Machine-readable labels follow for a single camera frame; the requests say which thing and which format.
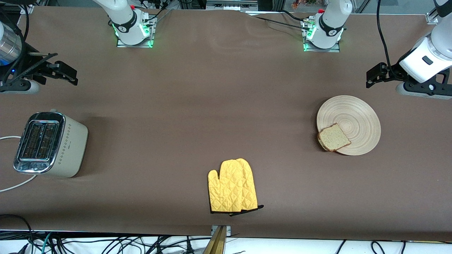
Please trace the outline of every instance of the toaster power cord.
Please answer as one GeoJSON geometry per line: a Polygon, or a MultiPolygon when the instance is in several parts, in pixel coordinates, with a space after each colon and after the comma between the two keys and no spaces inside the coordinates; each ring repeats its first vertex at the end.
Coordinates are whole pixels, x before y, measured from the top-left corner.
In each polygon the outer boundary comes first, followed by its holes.
{"type": "MultiPolygon", "coordinates": [[[[20,137],[20,136],[4,136],[4,137],[0,137],[0,140],[3,140],[3,139],[9,139],[9,138],[21,138],[21,137],[20,137]]],[[[24,185],[24,184],[30,182],[31,180],[33,180],[33,179],[35,179],[35,178],[36,178],[36,175],[30,177],[30,179],[26,180],[26,181],[23,182],[23,183],[19,183],[18,185],[15,185],[15,186],[13,186],[13,187],[9,187],[9,188],[0,190],[0,192],[5,192],[5,191],[12,190],[12,189],[14,189],[14,188],[20,187],[20,186],[22,186],[22,185],[24,185]]]]}

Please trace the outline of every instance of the yellow oven mitt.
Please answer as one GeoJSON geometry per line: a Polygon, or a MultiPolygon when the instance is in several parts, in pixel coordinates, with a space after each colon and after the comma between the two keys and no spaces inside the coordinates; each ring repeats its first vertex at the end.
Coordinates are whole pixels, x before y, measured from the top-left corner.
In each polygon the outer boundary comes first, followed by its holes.
{"type": "Polygon", "coordinates": [[[209,198],[212,213],[230,213],[231,216],[255,211],[257,205],[253,172],[244,159],[223,161],[220,177],[209,172],[209,198]]]}
{"type": "Polygon", "coordinates": [[[256,188],[254,187],[254,178],[248,161],[237,159],[243,170],[243,190],[242,190],[242,210],[257,209],[256,188]]]}
{"type": "Polygon", "coordinates": [[[209,172],[209,197],[212,212],[240,212],[242,210],[243,170],[236,160],[223,161],[220,177],[209,172]]]}

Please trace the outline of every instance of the mounting plate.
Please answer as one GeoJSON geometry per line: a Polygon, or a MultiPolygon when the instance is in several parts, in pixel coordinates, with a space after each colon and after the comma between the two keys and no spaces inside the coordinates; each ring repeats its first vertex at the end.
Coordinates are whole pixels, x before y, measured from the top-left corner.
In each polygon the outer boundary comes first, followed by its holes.
{"type": "MultiPolygon", "coordinates": [[[[313,23],[309,22],[309,20],[312,17],[313,16],[309,17],[307,22],[300,21],[301,27],[307,27],[309,29],[313,29],[313,23]]],[[[312,32],[312,30],[304,30],[304,29],[301,30],[301,33],[303,35],[303,49],[304,49],[304,51],[329,52],[329,53],[339,53],[340,52],[339,41],[336,42],[336,44],[333,47],[327,48],[327,49],[318,48],[318,47],[314,46],[314,44],[307,39],[308,33],[311,33],[311,32],[312,32]]]]}
{"type": "MultiPolygon", "coordinates": [[[[213,235],[217,228],[220,226],[221,225],[212,225],[212,228],[210,229],[210,235],[213,235]]],[[[231,226],[226,225],[226,229],[227,229],[226,236],[231,236],[231,226]]]]}
{"type": "Polygon", "coordinates": [[[146,33],[149,33],[149,36],[144,39],[141,43],[135,44],[135,45],[127,45],[123,43],[119,38],[116,42],[116,47],[138,47],[138,48],[150,48],[154,46],[154,37],[155,37],[155,28],[157,26],[157,18],[152,19],[149,21],[149,25],[151,25],[148,28],[144,28],[144,31],[146,33]]]}

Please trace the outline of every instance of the wooden plate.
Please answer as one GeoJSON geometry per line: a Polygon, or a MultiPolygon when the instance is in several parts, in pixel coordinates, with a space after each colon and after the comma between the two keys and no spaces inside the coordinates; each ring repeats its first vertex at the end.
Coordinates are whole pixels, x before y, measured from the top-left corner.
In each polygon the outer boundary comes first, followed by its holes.
{"type": "Polygon", "coordinates": [[[327,100],[317,113],[317,129],[321,131],[338,123],[352,142],[337,152],[345,155],[363,155],[377,146],[381,135],[378,116],[363,100],[340,95],[327,100]]]}

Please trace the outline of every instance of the bread slice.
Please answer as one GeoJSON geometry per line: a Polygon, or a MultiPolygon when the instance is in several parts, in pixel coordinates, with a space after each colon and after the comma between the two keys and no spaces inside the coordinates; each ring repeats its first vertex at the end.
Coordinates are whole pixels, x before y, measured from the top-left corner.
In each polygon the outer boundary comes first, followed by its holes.
{"type": "Polygon", "coordinates": [[[351,144],[351,141],[347,138],[337,123],[320,131],[317,139],[323,149],[331,152],[337,151],[338,149],[351,144]]]}

